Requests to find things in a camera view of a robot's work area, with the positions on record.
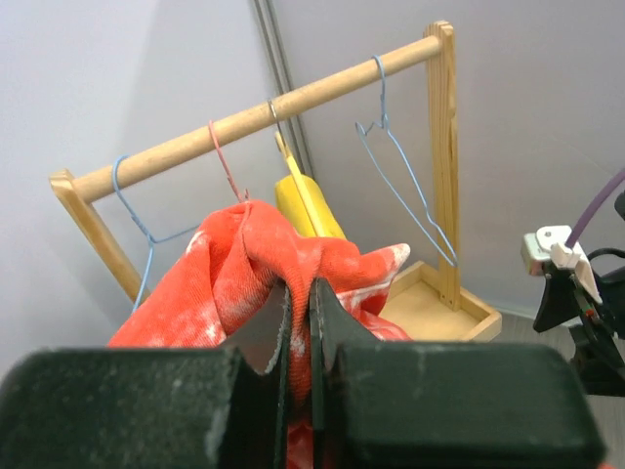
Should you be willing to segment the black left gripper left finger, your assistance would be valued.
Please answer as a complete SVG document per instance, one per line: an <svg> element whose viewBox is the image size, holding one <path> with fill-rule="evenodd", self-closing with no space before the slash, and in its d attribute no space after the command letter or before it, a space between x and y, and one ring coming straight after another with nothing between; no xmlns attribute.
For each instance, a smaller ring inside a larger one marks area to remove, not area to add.
<svg viewBox="0 0 625 469"><path fill-rule="evenodd" d="M245 360L232 403L235 430L245 445L240 454L244 468L286 466L291 318L290 292L280 280L232 336Z"/></svg>

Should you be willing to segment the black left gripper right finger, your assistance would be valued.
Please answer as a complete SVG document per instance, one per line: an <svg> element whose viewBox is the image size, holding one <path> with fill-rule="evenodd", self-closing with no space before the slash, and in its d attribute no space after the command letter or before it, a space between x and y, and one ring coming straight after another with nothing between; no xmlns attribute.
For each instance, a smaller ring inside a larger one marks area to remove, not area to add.
<svg viewBox="0 0 625 469"><path fill-rule="evenodd" d="M385 468L389 464L388 345L348 313L327 280L309 301L312 446L315 468Z"/></svg>

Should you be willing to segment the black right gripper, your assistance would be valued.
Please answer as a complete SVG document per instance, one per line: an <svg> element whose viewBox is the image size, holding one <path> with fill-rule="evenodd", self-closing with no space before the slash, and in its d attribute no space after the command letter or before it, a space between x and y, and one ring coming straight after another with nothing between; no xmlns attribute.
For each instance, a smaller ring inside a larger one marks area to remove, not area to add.
<svg viewBox="0 0 625 469"><path fill-rule="evenodd" d="M545 279L545 287L533 329L546 332L571 322L569 334L575 346L570 361L590 395L624 395L624 358L616 339L624 338L624 269L594 274L603 301L597 303L575 275L558 269L547 253L531 254L531 273Z"/></svg>

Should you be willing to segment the orange tie-dye trousers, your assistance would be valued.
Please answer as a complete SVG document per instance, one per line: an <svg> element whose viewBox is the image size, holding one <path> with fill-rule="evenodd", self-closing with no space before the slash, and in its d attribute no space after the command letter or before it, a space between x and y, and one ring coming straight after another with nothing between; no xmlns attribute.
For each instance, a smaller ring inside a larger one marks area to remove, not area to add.
<svg viewBox="0 0 625 469"><path fill-rule="evenodd" d="M288 430L288 467L313 467L311 334L306 321L313 280L326 279L341 305L382 340L405 340L380 318L390 286L410 255L399 243L361 253L338 237L303 237L272 205L250 200L210 214L185 253L109 341L111 347L216 347L264 305L284 280L292 301L289 387L296 417Z"/></svg>

